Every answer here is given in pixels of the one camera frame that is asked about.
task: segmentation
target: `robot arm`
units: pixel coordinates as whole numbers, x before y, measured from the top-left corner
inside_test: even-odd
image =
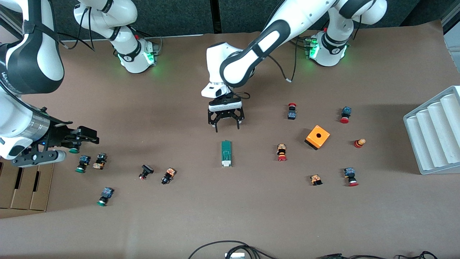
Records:
[[[85,29],[107,38],[118,52],[121,65],[131,73],[144,72],[156,64],[157,46],[136,39],[126,26],[136,21],[138,12],[131,0],[79,0],[74,17]]]
[[[96,131],[82,126],[69,129],[66,124],[71,122],[54,119],[45,108],[21,100],[23,94],[55,91],[64,77],[51,2],[0,0],[0,4],[23,13],[24,34],[19,43],[0,45],[0,156],[28,167],[65,159],[64,151],[48,151],[50,147],[78,151],[82,141],[99,143]]]
[[[328,32],[313,36],[316,40],[311,55],[324,66],[337,64],[343,56],[353,31],[353,20],[364,24],[378,22],[386,12],[386,0],[284,0],[261,34],[244,50],[226,42],[210,46],[207,49],[209,84],[201,91],[202,96],[215,99],[209,103],[209,124],[217,128],[219,116],[228,113],[227,110],[238,108],[242,112],[241,99],[232,98],[232,88],[243,86],[271,52],[307,30],[328,11],[331,19]]]

